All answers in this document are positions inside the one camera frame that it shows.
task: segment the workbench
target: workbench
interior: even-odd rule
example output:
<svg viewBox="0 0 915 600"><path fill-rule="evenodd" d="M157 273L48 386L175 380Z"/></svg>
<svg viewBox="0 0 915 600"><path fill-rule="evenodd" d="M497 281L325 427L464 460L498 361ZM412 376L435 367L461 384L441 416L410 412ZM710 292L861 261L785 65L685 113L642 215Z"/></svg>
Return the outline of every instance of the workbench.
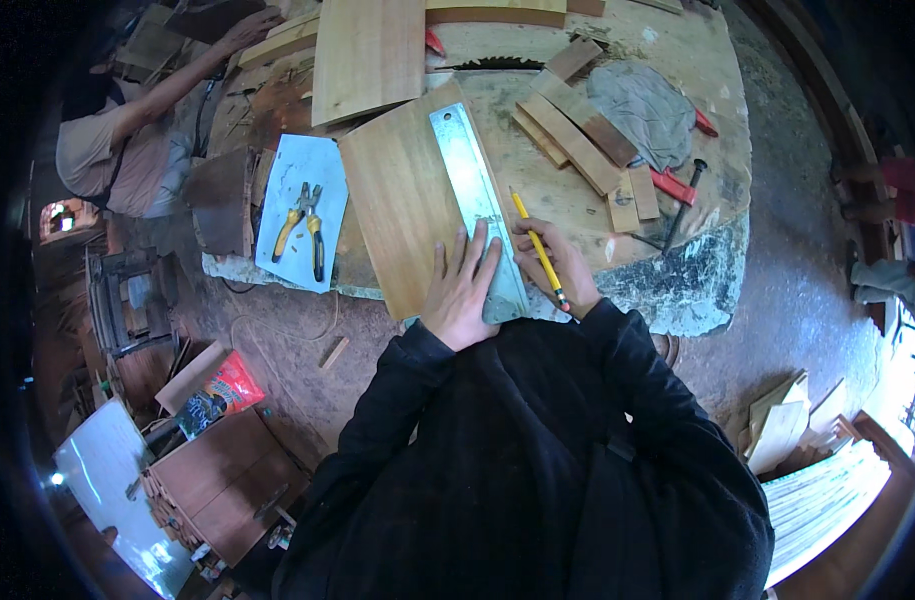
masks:
<svg viewBox="0 0 915 600"><path fill-rule="evenodd" d="M710 166L698 199L685 216L679 240L667 255L629 235L614 234L603 200L572 166L558 171L512 123L515 102L529 94L536 70L441 70L486 57L548 61L570 42L575 29L606 37L610 47L594 65L633 59L653 67L704 112L720 133L692 132L692 158ZM610 0L604 17L568 13L564 29L506 23L435 25L447 58L427 55L427 88L456 78L471 104L481 143L497 180L518 190L531 216L556 223L595 272L601 293L622 309L643 313L655 333L696 336L726 326L737 306L749 231L751 143L747 105L734 48L720 11L691 3L670 14L627 0ZM211 129L208 157L251 144L277 149L280 134L340 138L357 119L330 129L310 127L313 71L300 68L313 48L252 70L236 69L225 81ZM579 75L570 83L584 93ZM249 97L227 94L259 89ZM690 178L689 161L679 173ZM663 238L676 200L658 191L662 217L642 222L638 234ZM259 269L250 258L203 256L211 276L247 283L290 282ZM332 287L341 294L382 300L367 248L348 202Z"/></svg>

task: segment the black jacket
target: black jacket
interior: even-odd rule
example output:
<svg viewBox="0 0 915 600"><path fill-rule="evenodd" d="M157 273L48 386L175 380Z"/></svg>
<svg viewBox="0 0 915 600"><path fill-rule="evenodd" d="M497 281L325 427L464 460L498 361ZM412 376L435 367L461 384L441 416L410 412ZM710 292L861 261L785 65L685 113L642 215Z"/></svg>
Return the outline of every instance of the black jacket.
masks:
<svg viewBox="0 0 915 600"><path fill-rule="evenodd" d="M392 340L273 594L759 598L773 546L757 479L604 300L456 355L419 323Z"/></svg>

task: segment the red cloth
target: red cloth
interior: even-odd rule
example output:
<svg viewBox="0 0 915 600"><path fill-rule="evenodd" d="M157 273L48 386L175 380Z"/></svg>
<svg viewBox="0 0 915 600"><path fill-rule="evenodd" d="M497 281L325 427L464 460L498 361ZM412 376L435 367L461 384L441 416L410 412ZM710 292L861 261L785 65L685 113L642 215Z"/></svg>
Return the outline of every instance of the red cloth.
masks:
<svg viewBox="0 0 915 600"><path fill-rule="evenodd" d="M894 216L898 221L915 225L915 160L912 157L881 159L881 175L885 185L897 188Z"/></svg>

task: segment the metal ruler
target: metal ruler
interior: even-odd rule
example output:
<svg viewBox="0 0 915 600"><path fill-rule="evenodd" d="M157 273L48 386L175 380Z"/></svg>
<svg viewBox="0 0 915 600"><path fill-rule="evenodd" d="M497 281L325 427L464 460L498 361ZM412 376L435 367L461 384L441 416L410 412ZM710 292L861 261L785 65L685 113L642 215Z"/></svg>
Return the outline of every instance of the metal ruler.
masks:
<svg viewBox="0 0 915 600"><path fill-rule="evenodd" d="M500 212L498 195L464 104L458 102L431 113L430 126L437 137L467 231L474 231L477 219L485 219L487 242L499 237L503 243L498 270L484 301L484 322L497 324L528 316L530 305L521 271L514 264L514 248Z"/></svg>

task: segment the pencil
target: pencil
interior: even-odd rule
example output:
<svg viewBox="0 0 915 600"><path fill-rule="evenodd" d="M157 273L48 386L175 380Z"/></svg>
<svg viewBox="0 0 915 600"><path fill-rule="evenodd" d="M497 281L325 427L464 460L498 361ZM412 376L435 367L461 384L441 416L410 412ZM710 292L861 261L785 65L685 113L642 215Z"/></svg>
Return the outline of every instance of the pencil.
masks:
<svg viewBox="0 0 915 600"><path fill-rule="evenodd" d="M518 208L518 212L521 213L521 218L527 218L527 209L523 207L523 202L521 197L518 196L517 192L514 191L514 188L511 189L511 198L514 199L514 206ZM557 273L554 272L554 268L550 265L550 260L547 259L547 252L544 251L544 244L541 243L541 238L537 236L530 229L527 231L527 234L530 235L530 241L534 242L534 249L537 251L538 258L541 259L541 265L544 267L544 272L547 273L547 279L550 281L550 287L554 290L554 294L557 295L557 303L561 306L561 310L567 312L571 310L571 304L568 302L567 297L564 295L564 287L561 285L561 281L557 278Z"/></svg>

